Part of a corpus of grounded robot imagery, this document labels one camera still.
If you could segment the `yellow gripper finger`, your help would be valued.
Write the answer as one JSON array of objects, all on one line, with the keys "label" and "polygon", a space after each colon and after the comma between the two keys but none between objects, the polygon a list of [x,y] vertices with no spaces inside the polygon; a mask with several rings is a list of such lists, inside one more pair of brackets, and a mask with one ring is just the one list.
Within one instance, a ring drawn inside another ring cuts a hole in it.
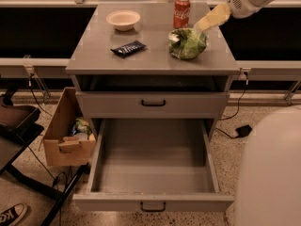
[{"label": "yellow gripper finger", "polygon": [[230,15],[230,6],[227,3],[219,4],[195,23],[194,30],[197,33],[201,33],[212,27],[219,26],[225,23],[230,18]]}]

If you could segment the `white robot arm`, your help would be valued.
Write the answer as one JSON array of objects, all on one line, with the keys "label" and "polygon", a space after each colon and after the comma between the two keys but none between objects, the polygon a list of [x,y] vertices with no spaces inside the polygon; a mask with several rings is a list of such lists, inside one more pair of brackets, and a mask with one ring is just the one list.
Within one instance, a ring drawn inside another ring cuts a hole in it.
[{"label": "white robot arm", "polygon": [[[246,18],[274,0],[228,0],[194,25],[197,32]],[[301,105],[256,124],[242,150],[233,226],[301,226]]]}]

